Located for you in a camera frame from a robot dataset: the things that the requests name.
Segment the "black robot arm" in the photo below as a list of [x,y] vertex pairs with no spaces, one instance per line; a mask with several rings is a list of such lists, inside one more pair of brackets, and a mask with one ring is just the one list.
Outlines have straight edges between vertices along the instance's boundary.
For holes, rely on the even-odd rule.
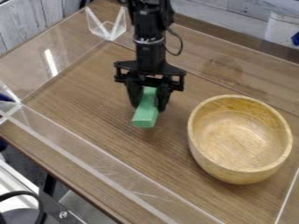
[[171,29],[174,7],[171,0],[127,0],[131,24],[135,27],[135,60],[116,61],[115,82],[126,85],[131,105],[138,108],[146,87],[155,88],[154,103],[159,112],[174,91],[185,90],[186,71],[166,59],[166,33],[183,39]]

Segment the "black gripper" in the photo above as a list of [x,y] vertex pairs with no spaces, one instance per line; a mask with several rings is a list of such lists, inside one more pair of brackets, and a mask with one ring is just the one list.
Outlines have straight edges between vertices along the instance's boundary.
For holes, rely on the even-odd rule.
[[185,90],[186,71],[167,62],[165,39],[135,39],[135,59],[116,61],[115,82],[126,83],[131,105],[137,108],[143,87],[158,88],[158,109],[165,112],[173,91]]

